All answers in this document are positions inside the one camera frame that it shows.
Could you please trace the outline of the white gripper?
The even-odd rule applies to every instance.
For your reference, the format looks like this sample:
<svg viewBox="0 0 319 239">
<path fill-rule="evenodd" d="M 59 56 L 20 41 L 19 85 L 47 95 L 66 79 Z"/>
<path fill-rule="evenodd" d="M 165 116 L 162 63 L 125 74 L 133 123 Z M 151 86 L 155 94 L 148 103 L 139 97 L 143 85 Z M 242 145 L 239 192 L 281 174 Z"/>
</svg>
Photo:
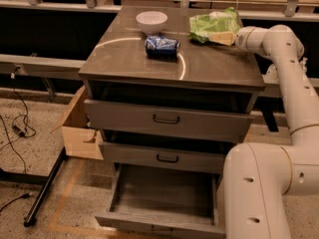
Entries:
<svg viewBox="0 0 319 239">
<path fill-rule="evenodd" d="M 249 26 L 241 28 L 236 35 L 230 31 L 213 32 L 208 40 L 225 46 L 231 46 L 235 42 L 235 46 L 242 51 L 264 55 L 263 39 L 266 33 L 267 29 Z"/>
</svg>

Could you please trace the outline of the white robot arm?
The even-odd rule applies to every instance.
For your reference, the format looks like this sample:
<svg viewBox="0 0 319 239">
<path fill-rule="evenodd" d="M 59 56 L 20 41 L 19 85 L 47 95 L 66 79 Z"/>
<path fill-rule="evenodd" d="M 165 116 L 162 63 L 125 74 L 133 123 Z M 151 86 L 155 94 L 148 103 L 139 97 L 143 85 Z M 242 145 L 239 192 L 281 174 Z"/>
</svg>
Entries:
<svg viewBox="0 0 319 239">
<path fill-rule="evenodd" d="M 303 45 L 289 27 L 244 27 L 235 45 L 274 64 L 291 143 L 242 143 L 228 153 L 226 239 L 291 239 L 282 196 L 318 192 L 319 97 L 299 63 Z"/>
</svg>

